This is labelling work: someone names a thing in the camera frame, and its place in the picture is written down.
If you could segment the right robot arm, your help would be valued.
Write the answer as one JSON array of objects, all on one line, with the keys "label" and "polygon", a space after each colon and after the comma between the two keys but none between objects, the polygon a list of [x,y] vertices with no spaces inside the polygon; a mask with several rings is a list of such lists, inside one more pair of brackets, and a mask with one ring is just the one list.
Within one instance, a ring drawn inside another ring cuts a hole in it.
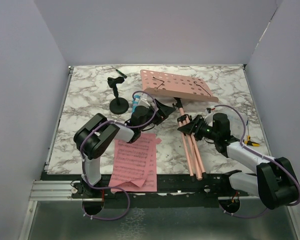
[{"label": "right robot arm", "polygon": [[191,122],[180,126],[178,131],[194,137],[196,141],[204,138],[213,141],[220,154],[253,171],[253,174],[240,170],[225,173],[225,179],[219,184],[224,195],[230,196],[236,191],[250,193],[259,197],[270,210],[300,202],[300,185],[290,161],[285,157],[253,153],[231,134],[230,121],[225,113],[214,114],[211,125],[197,115]]}]

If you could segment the pink music stand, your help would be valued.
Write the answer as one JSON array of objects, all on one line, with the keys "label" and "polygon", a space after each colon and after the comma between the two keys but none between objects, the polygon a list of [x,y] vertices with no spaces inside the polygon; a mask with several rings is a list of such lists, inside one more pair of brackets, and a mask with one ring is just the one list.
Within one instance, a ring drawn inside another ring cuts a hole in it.
[{"label": "pink music stand", "polygon": [[[158,72],[154,70],[140,70],[142,90],[151,94],[176,98],[176,108],[180,113],[177,121],[180,127],[190,122],[190,116],[185,113],[182,100],[217,103],[219,99],[202,78]],[[193,135],[181,134],[191,177],[202,180],[207,177],[205,167]]]}]

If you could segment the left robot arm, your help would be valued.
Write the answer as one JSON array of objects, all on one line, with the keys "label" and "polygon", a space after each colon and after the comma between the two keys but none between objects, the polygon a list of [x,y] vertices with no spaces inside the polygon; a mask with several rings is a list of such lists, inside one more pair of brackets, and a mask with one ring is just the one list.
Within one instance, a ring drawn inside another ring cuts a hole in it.
[{"label": "left robot arm", "polygon": [[97,113],[83,125],[75,133],[73,141],[81,155],[84,193],[91,198],[100,193],[100,158],[113,140],[132,144],[141,136],[142,130],[151,124],[158,126],[175,111],[174,107],[155,99],[154,105],[138,104],[124,123]]}]

